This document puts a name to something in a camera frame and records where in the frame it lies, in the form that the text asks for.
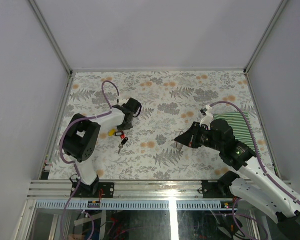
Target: leaf pattern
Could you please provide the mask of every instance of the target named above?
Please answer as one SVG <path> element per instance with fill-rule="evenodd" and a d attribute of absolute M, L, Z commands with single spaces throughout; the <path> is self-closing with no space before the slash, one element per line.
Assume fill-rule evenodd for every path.
<path fill-rule="evenodd" d="M 184 98 L 190 97 L 193 91 L 194 91 L 193 88 L 184 86 L 184 87 L 177 87 L 176 90 L 172 90 L 170 94 L 171 97 L 174 97 L 174 99 L 176 99 L 177 97 L 182 99 L 182 97 Z"/>
<path fill-rule="evenodd" d="M 183 151 L 176 151 L 167 148 L 166 150 L 163 149 L 161 153 L 156 154 L 156 156 L 154 156 L 153 158 L 155 160 L 155 164 L 159 163 L 159 166 L 161 166 L 161 163 L 163 163 L 168 167 L 168 164 L 176 165 L 176 163 L 178 163 L 178 160 L 181 160 L 180 157 L 182 155 Z"/>
<path fill-rule="evenodd" d="M 108 110 L 101 92 L 104 80 L 115 83 L 124 99 L 130 97 L 142 104 L 142 111 L 133 119 L 133 128 L 124 131 L 129 138 L 120 154 L 121 139 L 100 132 L 90 159 L 100 179 L 218 179 L 218 172 L 227 169 L 218 152 L 207 148 L 176 148 L 174 138 L 186 131 L 193 121 L 201 120 L 199 109 L 208 103 L 227 99 L 249 113 L 251 127 L 259 144 L 264 164 L 273 165 L 258 122 L 250 92 L 242 71 L 121 71 L 78 72 L 64 111 L 55 150 L 46 159 L 52 163 L 49 179 L 68 179 L 72 165 L 62 162 L 58 143 L 72 116 L 81 113 L 93 116 Z M 109 84 L 105 93 L 116 104 L 116 91 Z M 234 111 L 219 104 L 214 114 Z"/>

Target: cable connector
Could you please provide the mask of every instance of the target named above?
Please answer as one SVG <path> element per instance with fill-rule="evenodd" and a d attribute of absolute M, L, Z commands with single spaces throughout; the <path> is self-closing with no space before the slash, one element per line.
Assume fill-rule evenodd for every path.
<path fill-rule="evenodd" d="M 212 107 L 207 104 L 205 107 L 200 109 L 200 112 L 202 113 L 203 116 L 206 116 L 206 113 L 209 112 L 212 109 Z"/>

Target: gray wall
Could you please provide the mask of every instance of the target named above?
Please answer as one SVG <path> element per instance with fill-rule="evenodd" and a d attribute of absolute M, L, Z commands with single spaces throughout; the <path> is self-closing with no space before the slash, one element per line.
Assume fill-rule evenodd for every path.
<path fill-rule="evenodd" d="M 66 73 L 26 0 L 0 0 L 0 240 L 37 177 Z"/>
<path fill-rule="evenodd" d="M 73 69 L 243 69 L 280 0 L 37 3 Z"/>
<path fill-rule="evenodd" d="M 289 1 L 249 75 L 279 170 L 300 191 L 300 0 Z"/>

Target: yellow object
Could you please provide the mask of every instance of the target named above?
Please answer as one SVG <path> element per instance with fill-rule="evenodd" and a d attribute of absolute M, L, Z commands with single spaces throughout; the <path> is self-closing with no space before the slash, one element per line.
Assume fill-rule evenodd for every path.
<path fill-rule="evenodd" d="M 110 130 L 110 131 L 109 131 L 109 136 L 112 136 L 115 132 L 116 132 L 115 129 Z"/>

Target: small tool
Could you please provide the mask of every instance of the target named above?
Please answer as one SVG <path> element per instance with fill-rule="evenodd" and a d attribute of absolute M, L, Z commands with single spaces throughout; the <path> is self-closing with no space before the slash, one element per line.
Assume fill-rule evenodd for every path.
<path fill-rule="evenodd" d="M 129 139 L 129 138 L 126 136 L 126 137 L 121 141 L 121 143 L 119 144 L 119 151 L 118 151 L 118 154 L 120 154 L 120 151 L 121 151 L 123 145 L 128 141 L 128 139 Z"/>

